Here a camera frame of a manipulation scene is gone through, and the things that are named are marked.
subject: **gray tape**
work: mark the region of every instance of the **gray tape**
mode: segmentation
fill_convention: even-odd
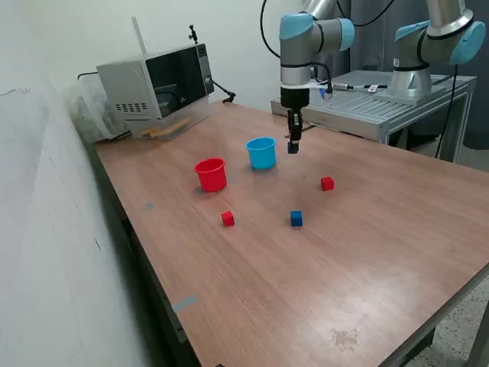
[[[197,302],[197,296],[195,294],[191,294],[190,296],[188,296],[184,300],[181,300],[180,302],[176,302],[175,304],[172,304],[171,308],[173,308],[173,312],[177,313],[177,312],[183,310],[184,308],[187,308],[191,304],[194,304],[195,302]]]

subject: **metal workbench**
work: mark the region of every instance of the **metal workbench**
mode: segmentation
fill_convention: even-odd
[[[389,85],[390,76],[391,73],[388,72],[356,70],[333,78],[333,81],[354,86]],[[458,163],[476,79],[474,76],[457,76],[452,113],[440,151],[440,157],[445,161]],[[303,109],[303,118],[314,125],[388,144],[389,137],[394,132],[441,112],[449,104],[453,79],[432,75],[432,82],[446,87],[446,91],[440,97],[419,106],[378,101],[374,99],[373,93],[362,91],[335,91],[332,99],[325,101],[317,89],[311,89],[310,104]],[[273,114],[287,116],[286,109],[280,104],[280,98],[271,101],[271,108]],[[432,124],[426,122],[423,128],[432,129],[436,131],[435,134],[439,134],[442,130],[440,122],[444,123],[445,119],[433,119]]]

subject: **plastic bag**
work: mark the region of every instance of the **plastic bag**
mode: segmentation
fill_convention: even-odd
[[[68,110],[87,143],[117,138],[129,131],[112,112],[98,74],[81,76],[76,81],[69,91]]]

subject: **red cup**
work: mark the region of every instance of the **red cup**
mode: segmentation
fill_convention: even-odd
[[[207,193],[214,193],[226,187],[226,172],[224,159],[209,158],[199,162],[195,172],[199,175],[200,186]]]

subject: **blue cup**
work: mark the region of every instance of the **blue cup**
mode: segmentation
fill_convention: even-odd
[[[277,162],[275,158],[275,139],[256,138],[246,144],[250,154],[251,167],[255,170],[267,170]]]

